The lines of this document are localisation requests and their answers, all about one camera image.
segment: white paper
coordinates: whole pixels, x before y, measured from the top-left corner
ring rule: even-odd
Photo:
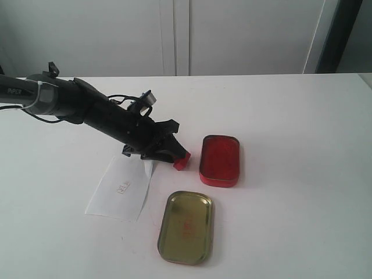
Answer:
[[[137,220],[148,191],[152,167],[152,160],[141,160],[139,156],[114,157],[85,214]]]

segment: gold tin lid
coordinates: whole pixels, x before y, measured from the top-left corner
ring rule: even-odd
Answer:
[[[212,200],[206,195],[177,191],[165,207],[158,251],[164,260],[198,264],[212,244]]]

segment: red container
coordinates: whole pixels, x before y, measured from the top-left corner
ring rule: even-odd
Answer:
[[[227,135],[206,136],[199,175],[202,182],[209,186],[234,186],[239,179],[239,141]]]

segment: metal tin lid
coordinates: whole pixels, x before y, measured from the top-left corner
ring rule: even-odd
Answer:
[[[203,140],[199,167],[204,184],[232,187],[239,179],[239,141],[227,135],[208,135]]]
[[[206,195],[178,191],[168,198],[158,251],[164,260],[198,264],[206,259],[212,242],[212,200]]]

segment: white table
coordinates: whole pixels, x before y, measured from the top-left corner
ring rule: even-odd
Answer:
[[[0,112],[0,278],[371,278],[372,90],[357,74],[85,80],[105,94],[152,89],[152,117],[181,124],[189,168],[156,166],[135,223],[85,215],[123,145],[86,125]],[[234,188],[199,179],[209,134],[240,140]],[[156,249],[177,190],[216,204],[200,266]]]

